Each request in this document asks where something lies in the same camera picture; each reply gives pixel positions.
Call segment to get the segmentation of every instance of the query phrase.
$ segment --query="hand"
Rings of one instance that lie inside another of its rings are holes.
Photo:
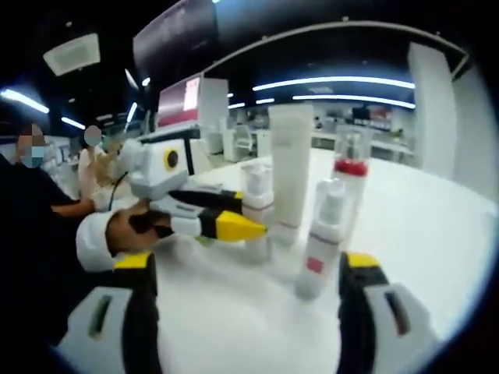
[[[143,234],[137,234],[130,226],[129,218],[132,215],[144,214],[148,210],[149,203],[146,200],[141,200],[129,209],[118,211],[112,217],[106,230],[106,239],[111,253],[142,252],[159,240],[153,228]],[[170,218],[165,216],[156,225],[169,228]]]
[[[95,211],[95,207],[92,200],[81,199],[76,204],[53,206],[52,211],[66,218],[86,217]]]

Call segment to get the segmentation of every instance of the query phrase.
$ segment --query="red cap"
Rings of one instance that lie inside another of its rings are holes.
[[[353,161],[347,158],[336,160],[334,163],[334,171],[355,175],[357,177],[365,177],[367,175],[367,164],[363,161]]]

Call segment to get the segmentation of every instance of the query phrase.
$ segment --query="person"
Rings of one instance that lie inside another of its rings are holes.
[[[97,212],[116,209],[117,206],[128,207],[138,202],[132,194],[128,181],[128,173],[118,166],[118,157],[125,139],[118,137],[109,144],[108,152],[97,156],[95,175],[98,187],[90,197]]]
[[[13,341],[29,333],[56,345],[67,331],[70,313],[98,285],[99,274],[89,271],[113,266],[113,262],[106,267],[96,261],[95,253],[113,259],[120,253],[149,248],[158,236],[154,229],[139,235],[129,225],[131,215],[147,211],[144,200],[107,213],[73,212],[72,217],[58,213],[53,206],[78,202],[68,198],[39,167],[19,162],[33,155],[26,152],[33,143],[33,136],[25,132],[18,138],[16,163],[0,157],[3,296],[8,301],[4,305],[9,326],[15,327]]]
[[[78,185],[82,198],[89,198],[97,189],[95,162],[99,155],[105,154],[101,146],[91,146],[85,140],[85,134],[79,137],[82,151],[78,160]]]

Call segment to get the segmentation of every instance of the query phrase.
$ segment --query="bottle with red cap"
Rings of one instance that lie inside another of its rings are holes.
[[[351,238],[362,202],[371,154],[371,131],[352,125],[338,127],[334,147],[335,161],[332,178],[339,178],[346,187],[346,242]]]

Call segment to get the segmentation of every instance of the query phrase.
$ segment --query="black shirt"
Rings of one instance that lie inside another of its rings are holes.
[[[68,315],[95,285],[76,257],[81,219],[53,213],[52,205],[74,202],[40,168],[11,165],[0,155],[0,180],[2,304],[17,329],[56,345]]]

